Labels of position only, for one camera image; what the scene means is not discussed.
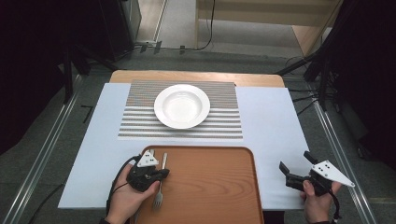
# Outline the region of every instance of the person's right hand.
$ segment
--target person's right hand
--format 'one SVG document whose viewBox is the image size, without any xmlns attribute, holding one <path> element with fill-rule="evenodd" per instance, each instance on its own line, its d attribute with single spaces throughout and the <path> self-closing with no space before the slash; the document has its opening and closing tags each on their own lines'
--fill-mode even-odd
<svg viewBox="0 0 396 224">
<path fill-rule="evenodd" d="M 304 192 L 301 193 L 301 196 L 305 199 L 304 212 L 306 221 L 308 223 L 329 221 L 332 195 L 329 193 L 321 196 L 315 195 L 314 186 L 308 180 L 305 180 L 303 185 Z M 336 194 L 341 186 L 342 185 L 338 182 L 332 182 L 332 192 Z"/>
</svg>

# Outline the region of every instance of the plate rim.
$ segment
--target plate rim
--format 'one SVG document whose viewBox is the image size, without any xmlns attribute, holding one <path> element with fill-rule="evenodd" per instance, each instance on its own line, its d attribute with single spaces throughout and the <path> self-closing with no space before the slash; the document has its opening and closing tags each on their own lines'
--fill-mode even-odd
<svg viewBox="0 0 396 224">
<path fill-rule="evenodd" d="M 165 114 L 163 113 L 163 102 L 166 99 L 166 97 L 168 97 L 170 94 L 176 91 L 188 91 L 196 95 L 198 99 L 200 99 L 202 103 L 202 110 L 195 119 L 189 122 L 177 122 L 170 120 L 165 116 Z M 200 88 L 193 86 L 191 84 L 176 84 L 167 87 L 157 95 L 154 102 L 154 113 L 157 119 L 165 126 L 173 129 L 189 129 L 199 125 L 206 119 L 207 115 L 209 114 L 209 110 L 210 110 L 210 100 L 207 94 Z"/>
</svg>

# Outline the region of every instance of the striped placemat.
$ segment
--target striped placemat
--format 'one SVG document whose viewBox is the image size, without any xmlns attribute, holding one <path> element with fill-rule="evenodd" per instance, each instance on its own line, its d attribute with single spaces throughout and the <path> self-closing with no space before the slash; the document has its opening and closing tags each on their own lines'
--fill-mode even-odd
<svg viewBox="0 0 396 224">
<path fill-rule="evenodd" d="M 199 125 L 173 129 L 162 124 L 154 113 L 154 102 L 164 89 L 190 84 L 206 93 L 210 100 L 207 118 Z M 134 80 L 120 125 L 120 140 L 161 141 L 243 141 L 241 119 L 232 82 Z"/>
</svg>

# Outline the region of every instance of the wooden tray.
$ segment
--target wooden tray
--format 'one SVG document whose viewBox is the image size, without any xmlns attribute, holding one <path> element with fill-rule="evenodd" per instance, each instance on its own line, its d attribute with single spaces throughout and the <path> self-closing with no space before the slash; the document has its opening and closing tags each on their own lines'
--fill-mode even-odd
<svg viewBox="0 0 396 224">
<path fill-rule="evenodd" d="M 152 211 L 154 196 L 140 207 L 137 224 L 263 223 L 251 151 L 245 147 L 150 146 L 161 169 L 168 153 L 163 204 Z"/>
</svg>

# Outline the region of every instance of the person's left hand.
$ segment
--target person's left hand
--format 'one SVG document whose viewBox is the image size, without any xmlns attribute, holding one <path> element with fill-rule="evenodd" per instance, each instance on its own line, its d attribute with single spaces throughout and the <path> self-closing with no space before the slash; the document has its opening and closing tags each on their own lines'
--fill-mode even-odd
<svg viewBox="0 0 396 224">
<path fill-rule="evenodd" d="M 132 164 L 125 166 L 114 189 L 126 183 L 126 177 L 131 168 Z M 134 215 L 140 204 L 157 191 L 159 185 L 160 181 L 155 181 L 145 192 L 133 189 L 129 184 L 117 189 L 111 198 L 110 209 L 105 220 L 111 224 L 124 224 L 129 217 Z"/>
</svg>

